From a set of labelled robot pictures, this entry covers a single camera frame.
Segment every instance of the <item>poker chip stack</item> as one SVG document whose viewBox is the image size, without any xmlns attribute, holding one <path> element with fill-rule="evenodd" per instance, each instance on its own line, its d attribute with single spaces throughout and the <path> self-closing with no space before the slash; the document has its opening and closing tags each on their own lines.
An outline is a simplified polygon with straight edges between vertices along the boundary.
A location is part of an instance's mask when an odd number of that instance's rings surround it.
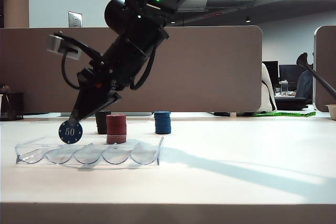
<svg viewBox="0 0 336 224">
<path fill-rule="evenodd" d="M 110 114 L 111 111 L 109 110 L 98 111 L 95 113 L 98 134 L 106 134 L 106 116 Z"/>
<path fill-rule="evenodd" d="M 126 142 L 126 115 L 110 114 L 106 116 L 108 144 L 121 144 Z"/>
<path fill-rule="evenodd" d="M 155 133 L 170 134 L 172 127 L 170 125 L 170 111 L 155 111 Z"/>
</svg>

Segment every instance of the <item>black cable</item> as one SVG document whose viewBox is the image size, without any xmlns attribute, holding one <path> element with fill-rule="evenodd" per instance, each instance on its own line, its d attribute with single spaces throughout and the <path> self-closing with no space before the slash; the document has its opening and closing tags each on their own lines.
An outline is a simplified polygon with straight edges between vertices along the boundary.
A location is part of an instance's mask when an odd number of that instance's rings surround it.
<svg viewBox="0 0 336 224">
<path fill-rule="evenodd" d="M 155 52 L 156 52 L 156 43 L 154 44 L 151 56 L 150 56 L 150 58 L 148 60 L 148 64 L 146 66 L 146 69 L 145 69 L 143 75 L 141 76 L 141 78 L 139 79 L 139 81 L 136 84 L 134 84 L 135 76 L 133 76 L 132 82 L 130 84 L 130 89 L 137 90 L 139 87 L 141 87 L 144 84 L 144 82 L 146 81 L 148 75 L 151 72 L 152 65 L 153 65 L 154 58 L 155 58 Z"/>
<path fill-rule="evenodd" d="M 80 90 L 82 89 L 81 87 L 79 86 L 76 86 L 74 85 L 67 77 L 67 73 L 65 71 L 65 60 L 67 58 L 67 54 L 68 54 L 68 50 L 66 50 L 63 54 L 63 57 L 62 57 L 62 64 L 61 64 L 61 67 L 62 67 L 62 75 L 63 75 L 63 79 L 65 80 L 65 82 L 67 83 L 67 85 L 69 85 L 70 87 L 72 87 L 73 89 L 77 89 L 77 90 Z"/>
</svg>

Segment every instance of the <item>clear plastic chip tray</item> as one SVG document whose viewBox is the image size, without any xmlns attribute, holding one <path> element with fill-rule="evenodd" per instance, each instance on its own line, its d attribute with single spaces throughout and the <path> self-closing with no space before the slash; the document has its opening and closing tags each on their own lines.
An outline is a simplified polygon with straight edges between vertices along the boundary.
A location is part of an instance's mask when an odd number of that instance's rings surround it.
<svg viewBox="0 0 336 224">
<path fill-rule="evenodd" d="M 106 135 L 92 135 L 83 136 L 76 144 L 62 144 L 57 137 L 41 137 L 15 146 L 16 163 L 77 168 L 95 165 L 158 165 L 162 141 L 163 136 L 157 135 L 127 136 L 126 143 L 106 144 Z"/>
</svg>

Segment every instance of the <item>black chip stack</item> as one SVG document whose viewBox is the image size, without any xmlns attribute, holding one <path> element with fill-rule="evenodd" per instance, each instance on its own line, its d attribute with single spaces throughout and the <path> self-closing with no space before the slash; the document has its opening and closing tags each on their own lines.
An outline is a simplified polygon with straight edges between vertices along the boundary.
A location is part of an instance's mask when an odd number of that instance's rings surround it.
<svg viewBox="0 0 336 224">
<path fill-rule="evenodd" d="M 172 132 L 170 111 L 154 111 L 154 119 L 156 134 L 170 134 Z"/>
<path fill-rule="evenodd" d="M 98 134 L 106 134 L 106 116 L 110 114 L 111 111 L 109 110 L 98 111 L 95 113 Z"/>
</svg>

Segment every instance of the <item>light switch plate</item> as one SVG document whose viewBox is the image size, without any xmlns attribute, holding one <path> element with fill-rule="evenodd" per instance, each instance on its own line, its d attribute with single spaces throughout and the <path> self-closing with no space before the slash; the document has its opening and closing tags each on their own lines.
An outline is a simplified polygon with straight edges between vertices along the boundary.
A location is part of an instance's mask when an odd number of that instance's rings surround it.
<svg viewBox="0 0 336 224">
<path fill-rule="evenodd" d="M 82 13 L 68 12 L 69 27 L 82 27 Z"/>
</svg>

